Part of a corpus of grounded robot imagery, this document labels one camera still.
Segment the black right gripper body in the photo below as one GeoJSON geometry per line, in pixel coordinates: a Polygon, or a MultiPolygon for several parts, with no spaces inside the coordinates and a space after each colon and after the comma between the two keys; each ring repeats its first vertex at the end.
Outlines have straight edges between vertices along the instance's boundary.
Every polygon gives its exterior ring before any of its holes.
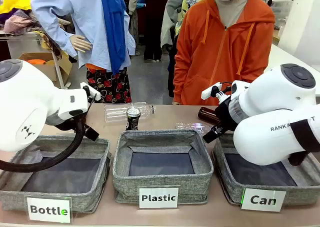
{"type": "Polygon", "coordinates": [[[238,124],[233,120],[229,112],[230,98],[227,98],[218,105],[215,109],[215,115],[219,118],[220,122],[216,125],[217,135],[222,135],[227,131],[234,132],[238,124]]]}

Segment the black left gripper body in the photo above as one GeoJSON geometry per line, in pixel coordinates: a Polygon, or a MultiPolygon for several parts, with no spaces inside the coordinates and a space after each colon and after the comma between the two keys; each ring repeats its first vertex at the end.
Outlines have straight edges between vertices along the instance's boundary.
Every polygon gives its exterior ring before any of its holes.
{"type": "Polygon", "coordinates": [[[99,137],[99,133],[96,130],[83,122],[76,122],[73,130],[75,132],[74,141],[81,141],[83,137],[91,141],[96,141],[99,137]]]}

